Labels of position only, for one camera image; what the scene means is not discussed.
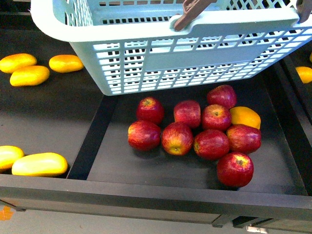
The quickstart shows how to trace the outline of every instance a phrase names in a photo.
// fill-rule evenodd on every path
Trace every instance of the mango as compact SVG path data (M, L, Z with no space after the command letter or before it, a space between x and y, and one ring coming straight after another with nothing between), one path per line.
M0 70L4 73L13 73L17 69L36 65L37 59L30 54L21 53L4 57L0 60Z
M24 155L24 151L17 146L0 146L0 173L10 169L13 163Z
M15 161L12 174L17 176L55 177L67 171L66 159L56 153L28 155Z
M13 72L10 84L14 87L33 86L45 82L50 76L50 71L45 66L22 67Z
M56 55L49 60L50 68L59 73L69 73L81 70L84 66L76 55Z

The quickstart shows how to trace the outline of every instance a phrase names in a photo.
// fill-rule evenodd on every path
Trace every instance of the basket handle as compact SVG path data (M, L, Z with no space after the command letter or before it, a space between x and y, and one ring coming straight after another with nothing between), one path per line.
M312 12L312 0L298 0L296 6L300 16L299 22L303 23L309 18Z
M195 19L210 3L217 0L185 0L183 2L183 15L175 22L174 29L181 31L193 19Z

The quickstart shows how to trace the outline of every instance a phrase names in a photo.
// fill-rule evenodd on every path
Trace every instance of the red apple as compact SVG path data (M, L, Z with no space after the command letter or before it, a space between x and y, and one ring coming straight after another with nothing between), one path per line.
M161 144L167 153L183 156L192 148L193 139L193 133L189 126L182 122L174 122L162 132Z
M142 99L136 109L137 120L147 120L157 125L162 122L164 115L164 107L161 102L154 97Z
M185 100L174 107L175 122L182 122L194 129L200 125L200 106L197 101Z
M208 129L195 136L194 150L199 157L217 160L229 152L229 140L222 131Z
M245 154L255 152L261 146L261 131L244 124L234 124L226 132L230 149Z
M230 187L244 187L253 178L254 164L246 154L231 152L218 161L216 172L222 184Z
M210 105L219 104L231 109L236 105L236 93L228 84L220 85L207 94L207 101Z
M160 144L160 127L146 120L138 120L128 128L128 143L140 151L151 150Z
M201 126L203 129L227 130L232 124L232 116L224 106L214 104L207 106L201 115Z

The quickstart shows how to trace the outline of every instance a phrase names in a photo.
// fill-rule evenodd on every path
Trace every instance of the plastic basket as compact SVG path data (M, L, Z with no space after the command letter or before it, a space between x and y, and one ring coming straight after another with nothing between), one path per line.
M251 78L312 38L296 0L218 0L177 32L182 3L32 0L31 14L109 96Z

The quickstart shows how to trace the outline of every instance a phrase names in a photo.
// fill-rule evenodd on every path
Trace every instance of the yellow fruit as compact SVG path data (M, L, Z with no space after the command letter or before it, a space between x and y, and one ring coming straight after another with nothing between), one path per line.
M0 70L4 73L13 73L17 69L36 65L37 59L30 54L14 54L0 60Z
M236 106L230 109L232 124L245 124L260 129L261 118L252 109L246 106Z
M66 172L66 159L56 153L28 155L17 160L12 166L12 174L17 176L54 177Z
M0 146L0 173L10 169L13 163L21 157L24 157L21 148L12 145Z
M75 72L83 68L76 55L56 55L49 60L49 66L53 71L60 73Z
M13 72L10 78L12 86L33 86L45 82L50 76L50 71L45 66L22 67Z
M304 84L312 81L312 68L310 67L296 67L297 73Z

